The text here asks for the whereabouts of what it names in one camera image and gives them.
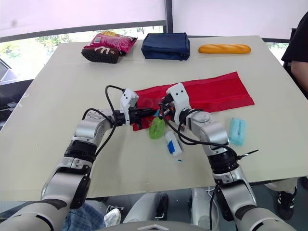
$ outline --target navy blue bag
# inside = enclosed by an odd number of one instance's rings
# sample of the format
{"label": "navy blue bag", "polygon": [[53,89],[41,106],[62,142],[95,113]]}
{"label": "navy blue bag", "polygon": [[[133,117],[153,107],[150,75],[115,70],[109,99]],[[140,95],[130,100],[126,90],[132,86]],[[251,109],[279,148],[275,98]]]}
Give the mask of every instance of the navy blue bag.
{"label": "navy blue bag", "polygon": [[146,59],[187,60],[190,55],[186,33],[148,34],[141,50]]}

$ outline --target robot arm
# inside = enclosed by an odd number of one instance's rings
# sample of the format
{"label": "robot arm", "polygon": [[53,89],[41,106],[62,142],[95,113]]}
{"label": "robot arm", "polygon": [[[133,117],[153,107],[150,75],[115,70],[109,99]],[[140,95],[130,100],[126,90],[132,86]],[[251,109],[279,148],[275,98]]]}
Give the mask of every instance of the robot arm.
{"label": "robot arm", "polygon": [[156,112],[150,108],[135,107],[137,99],[136,93],[126,89],[121,98],[121,110],[115,110],[115,115],[110,109],[89,109],[77,126],[64,157],[46,181],[41,200],[16,212],[0,224],[0,230],[61,230],[69,211],[80,208],[86,200],[97,148],[104,133],[114,126],[115,116],[116,126],[121,126],[140,124],[141,117]]}
{"label": "robot arm", "polygon": [[203,143],[217,184],[215,193],[218,204],[226,220],[234,220],[239,231],[294,231],[269,210],[257,207],[254,193],[237,163],[252,152],[237,156],[228,147],[229,138],[224,127],[213,121],[210,113],[191,108],[183,84],[179,83],[167,90],[161,108],[161,117],[167,124],[165,112],[170,114],[177,125],[181,122],[186,125],[201,141],[199,143]]}

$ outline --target red fabric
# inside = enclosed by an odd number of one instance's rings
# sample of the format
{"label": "red fabric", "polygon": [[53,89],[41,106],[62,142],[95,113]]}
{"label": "red fabric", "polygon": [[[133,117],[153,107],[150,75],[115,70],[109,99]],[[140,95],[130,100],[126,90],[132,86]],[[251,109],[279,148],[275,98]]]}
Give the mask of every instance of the red fabric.
{"label": "red fabric", "polygon": [[[237,72],[216,78],[191,80],[182,83],[187,91],[192,108],[201,108],[206,112],[217,112],[255,104]],[[138,107],[158,109],[158,103],[166,96],[167,89],[175,84],[136,91],[139,96]],[[142,119],[142,127],[148,128],[153,118]]]}

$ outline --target sneaker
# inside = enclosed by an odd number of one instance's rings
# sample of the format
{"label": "sneaker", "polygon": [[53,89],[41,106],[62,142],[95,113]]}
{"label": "sneaker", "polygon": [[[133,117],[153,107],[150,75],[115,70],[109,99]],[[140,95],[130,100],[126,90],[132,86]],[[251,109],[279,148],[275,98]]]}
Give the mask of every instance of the sneaker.
{"label": "sneaker", "polygon": [[302,186],[303,186],[305,189],[308,189],[308,179],[307,179],[307,177],[301,177],[301,178],[300,178],[300,182],[302,183]]}
{"label": "sneaker", "polygon": [[91,62],[116,64],[119,58],[119,51],[109,47],[85,46],[81,54]]}
{"label": "sneaker", "polygon": [[297,188],[295,187],[294,194],[287,192],[278,192],[277,210],[279,216],[284,220],[289,220],[294,213],[294,199]]}

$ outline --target white cable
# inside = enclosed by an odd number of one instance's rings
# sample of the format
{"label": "white cable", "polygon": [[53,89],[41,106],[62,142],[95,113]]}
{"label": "white cable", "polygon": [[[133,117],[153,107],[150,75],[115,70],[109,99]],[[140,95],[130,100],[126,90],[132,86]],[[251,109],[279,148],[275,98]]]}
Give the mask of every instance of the white cable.
{"label": "white cable", "polygon": [[[213,188],[213,189],[210,190],[210,186],[209,186],[209,187],[208,187],[208,190],[205,190],[205,191],[208,193],[208,195],[209,195],[210,197],[212,197],[212,195],[210,194],[210,191],[213,191],[214,189],[215,189],[215,188]],[[218,227],[219,227],[219,209],[218,209],[218,206],[217,206],[215,200],[213,200],[213,202],[214,202],[214,205],[215,205],[216,210],[217,210],[217,221],[216,221],[216,224],[215,224],[215,228],[214,228],[213,230],[214,230],[214,231],[217,231],[217,230],[218,230]]]}
{"label": "white cable", "polygon": [[215,187],[214,188],[212,188],[212,189],[210,189],[210,186],[208,186],[208,190],[205,190],[206,192],[211,192],[211,191],[213,191],[215,189]]}

